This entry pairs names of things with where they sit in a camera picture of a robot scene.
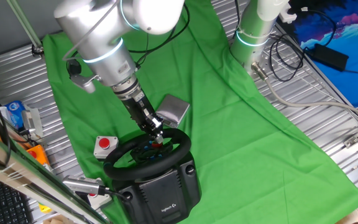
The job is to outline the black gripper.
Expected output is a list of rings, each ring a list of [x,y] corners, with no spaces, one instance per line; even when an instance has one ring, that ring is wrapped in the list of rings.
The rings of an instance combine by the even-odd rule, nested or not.
[[[142,90],[127,91],[119,94],[119,99],[127,108],[131,118],[139,128],[157,143],[163,142],[163,123],[157,116],[149,99]]]

